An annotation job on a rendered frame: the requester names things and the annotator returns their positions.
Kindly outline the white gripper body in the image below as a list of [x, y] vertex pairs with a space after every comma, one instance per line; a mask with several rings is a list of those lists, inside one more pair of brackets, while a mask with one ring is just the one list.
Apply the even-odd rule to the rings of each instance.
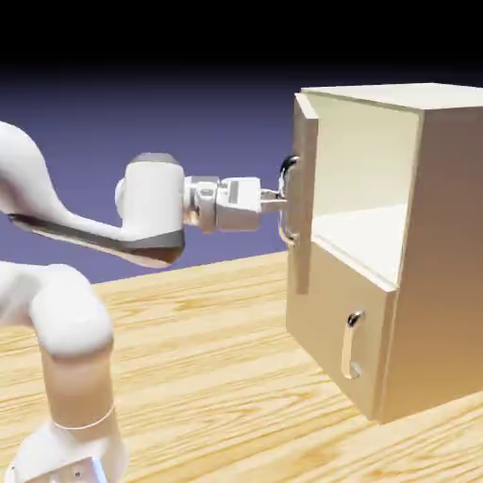
[[216, 194], [216, 226], [224, 232], [249, 232], [260, 227], [261, 184], [257, 177], [222, 179]]

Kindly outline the light wood hinged door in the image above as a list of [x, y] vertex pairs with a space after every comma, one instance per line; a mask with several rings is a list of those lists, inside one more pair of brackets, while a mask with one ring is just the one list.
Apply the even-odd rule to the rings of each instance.
[[293, 237], [289, 281], [296, 294], [308, 292], [310, 236], [317, 158], [319, 119], [303, 93], [294, 99], [293, 153], [296, 162], [287, 174], [288, 211], [286, 228]]

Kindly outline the light wood closed door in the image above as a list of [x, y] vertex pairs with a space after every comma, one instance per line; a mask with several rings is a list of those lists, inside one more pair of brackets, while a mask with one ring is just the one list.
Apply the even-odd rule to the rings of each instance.
[[[296, 294], [289, 281], [286, 327], [341, 391], [368, 419], [381, 415], [388, 342], [396, 287], [335, 248], [310, 245], [308, 292]], [[364, 310], [353, 347], [360, 376], [341, 373], [341, 347], [348, 316]]]

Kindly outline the light wood cabinet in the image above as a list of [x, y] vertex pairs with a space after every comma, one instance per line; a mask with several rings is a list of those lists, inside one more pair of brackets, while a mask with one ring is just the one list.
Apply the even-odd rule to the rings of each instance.
[[304, 88], [319, 119], [311, 243], [397, 294], [386, 424], [483, 391], [483, 88]]

